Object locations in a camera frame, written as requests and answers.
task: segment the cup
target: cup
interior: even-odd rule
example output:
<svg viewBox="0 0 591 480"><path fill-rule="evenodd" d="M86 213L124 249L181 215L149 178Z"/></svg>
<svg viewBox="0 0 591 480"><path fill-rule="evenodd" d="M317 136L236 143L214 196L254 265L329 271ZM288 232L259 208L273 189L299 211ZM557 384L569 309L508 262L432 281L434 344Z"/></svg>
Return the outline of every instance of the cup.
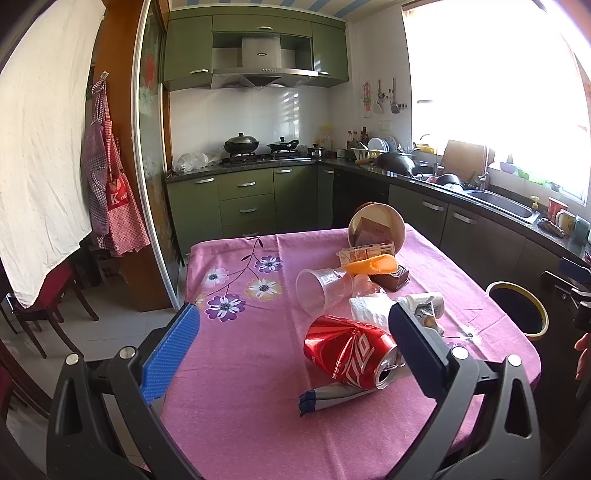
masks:
<svg viewBox="0 0 591 480"><path fill-rule="evenodd" d="M308 315L317 318L329 308L351 296L353 276L339 268L309 270L298 273L295 293L301 307Z"/></svg>
<svg viewBox="0 0 591 480"><path fill-rule="evenodd" d="M569 206L562 203L560 200L548 197L548 218L550 222L556 223L556 214L561 210L568 210Z"/></svg>
<svg viewBox="0 0 591 480"><path fill-rule="evenodd" d="M576 217L574 214L561 210L556 214L556 225L561 228L566 235L573 233L574 221Z"/></svg>

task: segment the ceiling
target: ceiling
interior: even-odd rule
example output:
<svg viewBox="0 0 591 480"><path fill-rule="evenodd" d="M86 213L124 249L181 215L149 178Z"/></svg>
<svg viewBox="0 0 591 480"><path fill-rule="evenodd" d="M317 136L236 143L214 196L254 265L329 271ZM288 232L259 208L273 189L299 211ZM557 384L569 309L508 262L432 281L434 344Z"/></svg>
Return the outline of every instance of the ceiling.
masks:
<svg viewBox="0 0 591 480"><path fill-rule="evenodd" d="M399 3L400 0L168 0L170 9L187 7L192 5L211 5L229 3L252 3L263 5L281 5L284 7L298 8L311 12L318 12L342 20L357 21L381 10L389 4Z"/></svg>

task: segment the purple flower print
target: purple flower print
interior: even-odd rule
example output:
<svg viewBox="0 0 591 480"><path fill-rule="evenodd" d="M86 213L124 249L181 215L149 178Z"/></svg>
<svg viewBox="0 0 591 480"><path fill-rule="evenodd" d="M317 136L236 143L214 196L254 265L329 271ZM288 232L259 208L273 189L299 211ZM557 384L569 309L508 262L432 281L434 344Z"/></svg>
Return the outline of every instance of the purple flower print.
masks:
<svg viewBox="0 0 591 480"><path fill-rule="evenodd" d="M269 255L267 257L261 257L260 260L257 260L255 262L255 268L258 268L259 272L264 273L276 272L277 270L280 270L282 267L283 265L281 265L281 258L273 257L272 255Z"/></svg>
<svg viewBox="0 0 591 480"><path fill-rule="evenodd" d="M209 315L212 320L220 319L221 322L226 320L236 320L237 313L244 312L246 302L241 300L238 295L228 293L223 297L215 296L213 300L207 302L209 308L205 313Z"/></svg>

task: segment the person's hand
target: person's hand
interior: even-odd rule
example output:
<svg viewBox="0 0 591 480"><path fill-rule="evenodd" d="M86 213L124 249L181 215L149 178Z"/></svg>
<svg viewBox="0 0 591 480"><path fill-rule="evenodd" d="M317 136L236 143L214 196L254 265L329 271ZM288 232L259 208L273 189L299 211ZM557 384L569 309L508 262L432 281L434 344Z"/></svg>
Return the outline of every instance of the person's hand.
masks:
<svg viewBox="0 0 591 480"><path fill-rule="evenodd" d="M585 374L585 368L587 368L587 359L589 358L589 349L587 348L587 341L589 338L589 334L585 333L578 341L574 344L574 349L578 352L582 352L581 356L579 357L579 363L577 364L577 374L575 376L576 380L582 380L583 375Z"/></svg>

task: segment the plastic cup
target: plastic cup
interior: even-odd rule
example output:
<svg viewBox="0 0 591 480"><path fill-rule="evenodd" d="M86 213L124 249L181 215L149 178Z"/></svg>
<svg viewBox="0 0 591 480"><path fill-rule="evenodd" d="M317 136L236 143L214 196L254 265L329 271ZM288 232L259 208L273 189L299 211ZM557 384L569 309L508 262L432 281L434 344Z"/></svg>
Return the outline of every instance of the plastic cup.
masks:
<svg viewBox="0 0 591 480"><path fill-rule="evenodd" d="M345 270L324 268L298 273L295 293L301 307L311 317L319 317L329 308L351 296L353 277Z"/></svg>

